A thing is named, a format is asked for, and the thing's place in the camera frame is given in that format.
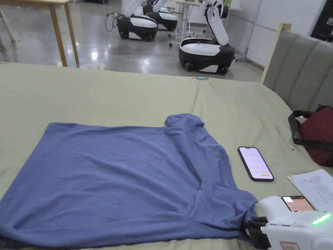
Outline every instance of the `red bag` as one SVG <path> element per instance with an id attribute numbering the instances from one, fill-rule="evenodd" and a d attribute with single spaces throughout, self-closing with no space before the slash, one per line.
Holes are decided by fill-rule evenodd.
<path id="1" fill-rule="evenodd" d="M 300 124 L 296 117 L 307 118 Z M 317 164 L 333 167 L 333 108 L 319 107 L 316 112 L 295 111 L 288 117 L 292 139 L 303 145 Z"/>

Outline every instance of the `black phone case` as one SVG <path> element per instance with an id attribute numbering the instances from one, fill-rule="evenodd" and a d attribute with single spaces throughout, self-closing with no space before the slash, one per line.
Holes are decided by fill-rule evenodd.
<path id="1" fill-rule="evenodd" d="M 245 160 L 244 160 L 244 158 L 243 158 L 243 155 L 242 155 L 242 153 L 241 153 L 241 151 L 240 151 L 240 148 L 256 148 L 256 147 L 239 147 L 239 148 L 238 148 L 238 153 L 239 153 L 239 155 L 240 155 L 240 158 L 242 159 L 242 162 L 243 162 L 243 164 L 244 164 L 244 166 L 245 166 L 245 169 L 246 169 L 246 171 L 247 171 L 247 173 L 248 173 L 248 175 L 249 175 L 249 177 L 250 177 L 250 179 L 251 179 L 252 181 L 264 181 L 264 182 L 272 182 L 272 181 L 274 181 L 274 175 L 272 174 L 272 171 L 269 169 L 269 167 L 268 167 L 267 163 L 265 162 L 263 156 L 261 155 L 259 149 L 256 148 L 256 149 L 258 150 L 258 152 L 259 152 L 259 154 L 260 154 L 262 160 L 264 161 L 266 167 L 268 168 L 269 172 L 271 173 L 273 179 L 255 179 L 255 178 L 251 175 L 251 172 L 250 172 L 250 170 L 249 170 L 249 168 L 248 168 L 248 166 L 247 166 L 247 164 L 246 164 L 246 162 L 245 162 Z"/>

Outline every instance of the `paper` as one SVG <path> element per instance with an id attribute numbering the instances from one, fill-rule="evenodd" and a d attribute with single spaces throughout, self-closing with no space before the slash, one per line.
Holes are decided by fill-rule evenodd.
<path id="1" fill-rule="evenodd" d="M 318 211 L 333 212 L 333 177 L 325 170 L 292 175 L 288 179 Z"/>

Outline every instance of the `smartphone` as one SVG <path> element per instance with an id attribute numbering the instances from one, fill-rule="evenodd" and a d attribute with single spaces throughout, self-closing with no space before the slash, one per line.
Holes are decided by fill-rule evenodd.
<path id="1" fill-rule="evenodd" d="M 292 212 L 315 210 L 310 202 L 302 195 L 283 196 L 282 200 Z"/>
<path id="2" fill-rule="evenodd" d="M 247 173 L 253 181 L 273 181 L 274 176 L 268 168 L 259 150 L 254 147 L 239 147 L 238 153 L 242 158 Z"/>

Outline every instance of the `sticker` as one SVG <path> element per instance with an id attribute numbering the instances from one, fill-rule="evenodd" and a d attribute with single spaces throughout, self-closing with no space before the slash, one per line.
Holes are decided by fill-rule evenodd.
<path id="1" fill-rule="evenodd" d="M 297 243 L 295 242 L 282 242 L 280 241 L 280 245 L 283 250 L 300 250 Z"/>

